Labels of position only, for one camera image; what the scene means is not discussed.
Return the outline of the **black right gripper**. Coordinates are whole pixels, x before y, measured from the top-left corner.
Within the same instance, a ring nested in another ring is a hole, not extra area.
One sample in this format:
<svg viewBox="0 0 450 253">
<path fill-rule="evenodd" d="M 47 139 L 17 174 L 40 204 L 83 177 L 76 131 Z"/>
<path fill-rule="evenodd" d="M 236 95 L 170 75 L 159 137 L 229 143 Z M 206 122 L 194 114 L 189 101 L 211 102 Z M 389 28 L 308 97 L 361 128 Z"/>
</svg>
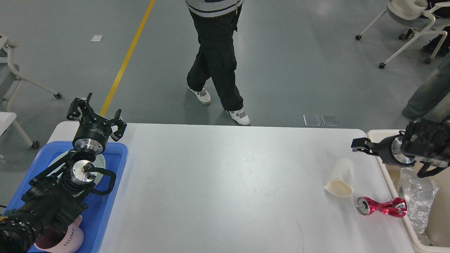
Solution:
<svg viewBox="0 0 450 253">
<path fill-rule="evenodd" d="M 408 157 L 401 151 L 403 136 L 391 136 L 379 143 L 363 137 L 352 140 L 352 152 L 363 152 L 372 156 L 379 156 L 384 164 L 399 167 L 411 167 L 415 164 L 413 157 Z"/>
</svg>

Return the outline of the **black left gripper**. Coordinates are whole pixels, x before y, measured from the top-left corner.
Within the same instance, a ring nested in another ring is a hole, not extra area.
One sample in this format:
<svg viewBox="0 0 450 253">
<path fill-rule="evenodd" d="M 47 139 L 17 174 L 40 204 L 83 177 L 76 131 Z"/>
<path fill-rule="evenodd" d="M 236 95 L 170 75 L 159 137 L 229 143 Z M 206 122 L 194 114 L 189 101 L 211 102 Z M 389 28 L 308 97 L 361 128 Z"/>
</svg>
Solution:
<svg viewBox="0 0 450 253">
<path fill-rule="evenodd" d="M 97 123 L 99 115 L 96 114 L 89 102 L 92 93 L 86 98 L 75 98 L 69 106 L 66 115 L 67 120 L 80 122 L 72 145 L 76 149 L 89 148 L 96 154 L 101 154 L 106 148 L 108 138 L 119 141 L 125 134 L 127 123 L 121 118 L 122 110 L 118 109 L 113 119 L 106 120 L 105 125 Z M 117 126 L 117 130 L 112 132 L 112 127 Z"/>
</svg>

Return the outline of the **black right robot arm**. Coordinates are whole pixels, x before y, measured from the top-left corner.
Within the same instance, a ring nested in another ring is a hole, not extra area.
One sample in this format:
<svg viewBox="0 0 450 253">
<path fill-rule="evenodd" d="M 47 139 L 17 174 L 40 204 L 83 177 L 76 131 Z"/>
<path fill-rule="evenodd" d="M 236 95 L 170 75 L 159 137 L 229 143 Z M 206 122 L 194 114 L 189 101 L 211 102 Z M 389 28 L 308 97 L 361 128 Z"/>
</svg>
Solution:
<svg viewBox="0 0 450 253">
<path fill-rule="evenodd" d="M 353 152 L 360 151 L 378 156 L 384 164 L 402 168 L 413 167 L 415 163 L 420 162 L 422 167 L 417 176 L 434 176 L 449 167 L 449 120 L 411 121 L 406 129 L 399 131 L 396 136 L 384 138 L 379 143 L 366 137 L 353 139 L 351 148 Z"/>
</svg>

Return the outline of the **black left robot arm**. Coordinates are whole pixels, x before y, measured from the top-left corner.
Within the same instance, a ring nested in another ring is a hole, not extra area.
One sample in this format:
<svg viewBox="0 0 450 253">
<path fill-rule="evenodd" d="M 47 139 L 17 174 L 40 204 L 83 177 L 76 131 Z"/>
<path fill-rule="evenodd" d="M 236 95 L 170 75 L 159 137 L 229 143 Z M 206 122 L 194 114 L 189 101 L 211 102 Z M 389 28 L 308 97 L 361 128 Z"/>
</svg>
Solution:
<svg viewBox="0 0 450 253">
<path fill-rule="evenodd" d="M 1 252 L 25 253 L 50 229 L 66 232 L 69 225 L 87 210 L 89 194 L 105 196 L 114 190 L 117 174 L 94 165 L 106 150 L 109 139 L 119 141 L 127 124 L 118 109 L 114 118 L 95 113 L 87 98 L 75 98 L 66 115 L 78 121 L 72 149 L 29 181 L 24 204 L 1 221 Z"/>
</svg>

